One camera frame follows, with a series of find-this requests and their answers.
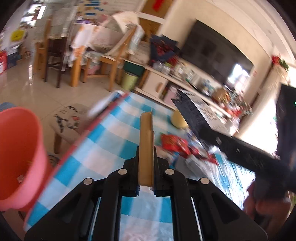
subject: poster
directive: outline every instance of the poster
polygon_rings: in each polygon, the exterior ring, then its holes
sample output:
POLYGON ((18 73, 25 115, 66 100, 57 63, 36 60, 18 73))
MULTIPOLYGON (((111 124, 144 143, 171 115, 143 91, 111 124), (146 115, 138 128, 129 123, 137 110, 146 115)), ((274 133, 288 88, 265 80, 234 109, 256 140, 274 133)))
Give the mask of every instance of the poster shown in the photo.
POLYGON ((84 18, 98 19, 102 14, 112 15, 118 11, 135 11, 142 0, 80 0, 78 12, 84 18))

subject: red decoration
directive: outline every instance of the red decoration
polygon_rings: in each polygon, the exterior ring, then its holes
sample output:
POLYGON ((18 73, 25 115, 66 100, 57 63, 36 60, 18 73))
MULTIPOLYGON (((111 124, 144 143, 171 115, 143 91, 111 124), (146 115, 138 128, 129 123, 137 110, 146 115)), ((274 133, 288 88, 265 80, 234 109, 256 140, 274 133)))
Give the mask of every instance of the red decoration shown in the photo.
POLYGON ((271 58, 271 60, 272 60, 272 63, 274 63, 274 64, 279 64, 279 61, 281 60, 280 59, 280 57, 278 57, 278 56, 272 56, 272 58, 271 58))
POLYGON ((190 150, 188 148, 188 142, 174 135, 161 134, 160 139, 162 142, 162 147, 170 152, 178 152, 180 156, 187 158, 190 155, 190 150))
POLYGON ((163 3, 164 0, 156 0, 155 3, 153 4, 152 8, 155 10, 155 11, 159 11, 162 3, 163 3))
POLYGON ((178 63, 178 56, 177 55, 174 55, 173 57, 170 57, 167 62, 169 64, 171 64, 173 67, 176 66, 176 64, 178 63))

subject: red snack bag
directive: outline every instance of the red snack bag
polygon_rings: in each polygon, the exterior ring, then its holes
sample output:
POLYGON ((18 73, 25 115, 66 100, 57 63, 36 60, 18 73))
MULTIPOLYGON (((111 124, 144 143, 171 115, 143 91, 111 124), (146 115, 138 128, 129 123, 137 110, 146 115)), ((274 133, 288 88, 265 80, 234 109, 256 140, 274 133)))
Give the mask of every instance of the red snack bag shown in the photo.
POLYGON ((217 159, 216 159, 215 154, 211 154, 211 155, 208 154, 207 156, 208 156, 208 158, 205 159, 205 161, 209 161, 211 163, 214 163, 214 164, 218 165, 218 162, 217 162, 217 159))
POLYGON ((200 156, 200 152, 199 152, 199 150, 198 150, 195 146, 190 145, 190 146, 189 146, 189 150, 190 150, 190 152, 191 152, 194 156, 196 156, 196 157, 199 157, 199 156, 200 156))
POLYGON ((190 154, 188 143, 186 140, 174 136, 161 134, 160 136, 162 147, 170 152, 178 152, 182 157, 187 158, 190 154))

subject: wooden stick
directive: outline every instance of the wooden stick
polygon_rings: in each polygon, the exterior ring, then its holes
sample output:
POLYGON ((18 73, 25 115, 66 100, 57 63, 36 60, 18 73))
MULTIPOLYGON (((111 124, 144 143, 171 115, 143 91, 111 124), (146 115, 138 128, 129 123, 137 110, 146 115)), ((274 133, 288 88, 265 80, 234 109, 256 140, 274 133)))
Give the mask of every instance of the wooden stick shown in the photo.
POLYGON ((59 154, 61 151, 62 137, 58 134, 54 134, 54 152, 59 154))
POLYGON ((107 63, 102 62, 101 65, 101 74, 104 75, 106 73, 107 63))
POLYGON ((140 118, 140 148, 138 183, 152 187, 154 183, 154 143, 152 112, 144 112, 140 118))
POLYGON ((144 83, 145 83, 145 80, 146 80, 148 74, 149 74, 149 70, 145 69, 145 71, 144 71, 144 73, 143 73, 143 75, 142 75, 141 81, 140 81, 140 83, 139 83, 139 88, 140 88, 140 89, 143 87, 143 85, 144 85, 144 83))
POLYGON ((107 74, 89 74, 87 78, 95 78, 95 77, 107 77, 107 74))

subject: red box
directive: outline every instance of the red box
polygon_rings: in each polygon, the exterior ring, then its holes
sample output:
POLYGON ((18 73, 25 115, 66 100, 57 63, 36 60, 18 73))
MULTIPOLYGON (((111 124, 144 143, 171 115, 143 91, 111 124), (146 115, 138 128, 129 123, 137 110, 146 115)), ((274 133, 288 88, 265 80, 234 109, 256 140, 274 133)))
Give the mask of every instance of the red box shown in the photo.
POLYGON ((0 74, 7 69, 7 55, 5 51, 0 52, 0 74))

